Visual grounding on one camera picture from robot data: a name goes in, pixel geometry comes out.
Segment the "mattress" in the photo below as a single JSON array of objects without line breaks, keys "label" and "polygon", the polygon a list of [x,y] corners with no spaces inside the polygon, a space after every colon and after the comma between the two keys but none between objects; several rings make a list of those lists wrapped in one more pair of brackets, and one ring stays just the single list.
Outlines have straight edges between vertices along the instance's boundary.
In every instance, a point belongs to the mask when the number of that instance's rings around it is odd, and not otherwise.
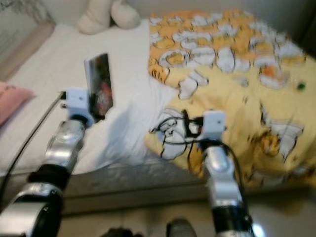
[{"label": "mattress", "polygon": [[[83,61],[105,52],[109,54],[114,107],[104,121],[86,131],[74,174],[116,162],[135,165],[156,159],[143,137],[175,91],[149,78],[148,42],[147,20],[133,30],[112,27],[94,36],[57,25],[9,81],[36,96],[0,128],[0,175],[58,93],[68,87],[87,87]],[[57,106],[24,151],[14,173],[29,172],[42,163],[49,139],[66,118],[67,111]]]}]

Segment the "bed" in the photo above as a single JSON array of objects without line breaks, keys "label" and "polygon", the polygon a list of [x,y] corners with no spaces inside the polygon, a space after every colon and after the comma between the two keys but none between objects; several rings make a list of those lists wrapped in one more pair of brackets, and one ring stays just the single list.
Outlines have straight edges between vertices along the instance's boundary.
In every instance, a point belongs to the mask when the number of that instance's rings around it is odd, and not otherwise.
[{"label": "bed", "polygon": [[[118,201],[123,199],[119,195],[122,192],[128,194],[129,199],[134,197],[135,204],[180,200],[183,192],[188,193],[188,199],[205,197],[202,186],[195,186],[200,184],[199,180],[159,159],[143,141],[160,110],[176,94],[174,89],[148,76],[148,25],[148,20],[142,20],[136,29],[124,31],[112,27],[95,36],[82,35],[75,28],[62,24],[55,27],[52,36],[9,81],[32,90],[36,96],[0,128],[1,177],[58,92],[71,86],[87,87],[84,59],[107,52],[115,105],[105,121],[86,132],[85,145],[66,193],[73,205],[66,205],[69,207],[66,212],[91,210],[96,198],[102,200],[98,203],[103,203],[104,208],[133,205],[133,201]],[[126,43],[129,41],[133,42],[132,47]],[[66,115],[67,111],[57,106],[34,136],[13,172],[7,200],[25,183],[27,174],[41,164],[50,137]],[[198,191],[188,191],[190,186]],[[178,191],[162,195],[170,187]],[[155,192],[144,195],[146,189],[156,189],[162,197]],[[75,208],[78,201],[87,197],[92,200],[84,202],[90,203],[89,206]]]}]

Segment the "pink pillow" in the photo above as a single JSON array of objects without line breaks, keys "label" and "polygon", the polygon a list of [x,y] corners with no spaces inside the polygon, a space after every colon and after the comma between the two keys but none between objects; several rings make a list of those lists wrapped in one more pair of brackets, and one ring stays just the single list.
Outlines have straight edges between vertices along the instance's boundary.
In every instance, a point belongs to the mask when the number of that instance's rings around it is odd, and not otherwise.
[{"label": "pink pillow", "polygon": [[0,82],[0,126],[32,96],[30,90]]}]

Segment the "book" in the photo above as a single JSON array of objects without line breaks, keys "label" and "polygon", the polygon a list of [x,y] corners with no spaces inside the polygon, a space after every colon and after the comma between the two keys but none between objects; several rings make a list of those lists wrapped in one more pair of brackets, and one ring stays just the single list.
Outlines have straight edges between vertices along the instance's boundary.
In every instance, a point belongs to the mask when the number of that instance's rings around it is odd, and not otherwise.
[{"label": "book", "polygon": [[84,61],[90,97],[90,112],[95,118],[104,119],[113,106],[111,76],[108,54],[101,54]]}]

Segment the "wall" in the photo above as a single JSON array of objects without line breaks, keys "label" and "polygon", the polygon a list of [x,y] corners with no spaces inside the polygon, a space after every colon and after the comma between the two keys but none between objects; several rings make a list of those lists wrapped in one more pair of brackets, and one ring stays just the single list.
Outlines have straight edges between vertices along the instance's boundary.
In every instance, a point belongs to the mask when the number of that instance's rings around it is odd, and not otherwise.
[{"label": "wall", "polygon": [[[88,0],[43,0],[57,23],[75,25]],[[242,8],[268,21],[277,30],[297,40],[315,8],[315,0],[127,0],[143,17],[152,11],[164,14],[175,10],[210,12]]]}]

